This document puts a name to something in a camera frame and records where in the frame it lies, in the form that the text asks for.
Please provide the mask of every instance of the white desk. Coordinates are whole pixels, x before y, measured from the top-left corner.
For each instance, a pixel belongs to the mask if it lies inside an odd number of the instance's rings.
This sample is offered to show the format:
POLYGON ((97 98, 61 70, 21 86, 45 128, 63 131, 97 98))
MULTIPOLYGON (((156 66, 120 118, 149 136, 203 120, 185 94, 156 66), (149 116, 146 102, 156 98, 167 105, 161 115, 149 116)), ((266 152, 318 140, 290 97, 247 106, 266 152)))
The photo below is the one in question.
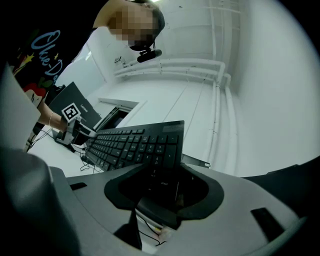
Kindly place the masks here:
MULTIPOLYGON (((47 132, 49 130, 50 127, 45 126, 37 135, 36 140, 45 134, 43 131, 47 132)), ((80 168, 84 166, 80 159, 80 154, 72 153, 61 144, 56 143, 54 139, 48 135, 38 140, 28 153, 41 158, 48 166, 60 168, 66 177, 89 175, 93 174, 94 171, 93 168, 80 171, 80 168)), ((100 168, 97 169, 98 170, 94 171, 95 174, 101 171, 100 168)))

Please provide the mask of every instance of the keyboard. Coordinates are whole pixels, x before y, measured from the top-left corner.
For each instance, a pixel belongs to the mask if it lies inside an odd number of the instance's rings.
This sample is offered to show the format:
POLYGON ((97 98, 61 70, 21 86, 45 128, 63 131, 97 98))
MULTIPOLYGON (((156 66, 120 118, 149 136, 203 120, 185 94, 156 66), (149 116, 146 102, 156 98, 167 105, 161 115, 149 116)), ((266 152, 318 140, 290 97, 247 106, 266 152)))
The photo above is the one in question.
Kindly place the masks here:
POLYGON ((184 126, 184 121, 173 121, 100 130, 87 141, 85 154, 105 172, 147 164, 156 175, 158 169, 179 167, 184 126))

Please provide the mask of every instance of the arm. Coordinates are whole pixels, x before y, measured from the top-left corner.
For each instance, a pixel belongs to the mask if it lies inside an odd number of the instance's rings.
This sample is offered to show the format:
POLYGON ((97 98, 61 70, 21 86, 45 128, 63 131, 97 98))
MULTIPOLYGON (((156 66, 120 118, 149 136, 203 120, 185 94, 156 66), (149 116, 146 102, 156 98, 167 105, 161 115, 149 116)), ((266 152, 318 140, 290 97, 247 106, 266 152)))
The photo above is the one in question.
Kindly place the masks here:
POLYGON ((51 127, 56 128, 63 133, 67 130, 67 122, 63 120, 62 117, 57 113, 52 114, 52 110, 47 106, 47 104, 44 101, 40 103, 40 105, 38 106, 38 110, 41 113, 41 116, 38 120, 40 124, 49 125, 49 120, 51 117, 51 127))

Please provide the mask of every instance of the person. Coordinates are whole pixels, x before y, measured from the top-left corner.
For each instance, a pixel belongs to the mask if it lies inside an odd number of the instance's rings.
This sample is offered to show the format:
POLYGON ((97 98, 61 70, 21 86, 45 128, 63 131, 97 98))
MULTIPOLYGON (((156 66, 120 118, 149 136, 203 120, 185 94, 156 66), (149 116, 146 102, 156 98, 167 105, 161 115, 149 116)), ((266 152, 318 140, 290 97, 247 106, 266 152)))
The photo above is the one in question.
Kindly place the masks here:
POLYGON ((95 0, 89 5, 63 2, 30 3, 12 13, 17 17, 8 56, 14 77, 40 111, 39 123, 65 132, 66 121, 51 111, 45 97, 59 75, 79 54, 92 30, 107 27, 130 46, 154 42, 164 16, 148 0, 95 0))

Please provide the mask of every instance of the black keyboard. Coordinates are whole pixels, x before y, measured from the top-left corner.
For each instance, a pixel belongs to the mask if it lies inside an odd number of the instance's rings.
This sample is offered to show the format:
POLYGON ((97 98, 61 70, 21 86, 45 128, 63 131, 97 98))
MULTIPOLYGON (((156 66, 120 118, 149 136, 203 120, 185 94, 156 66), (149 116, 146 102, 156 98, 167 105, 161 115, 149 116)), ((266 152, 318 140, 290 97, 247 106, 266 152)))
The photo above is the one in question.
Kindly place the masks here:
POLYGON ((173 121, 101 130, 85 154, 105 172, 141 163, 172 170, 181 163, 184 126, 173 121))

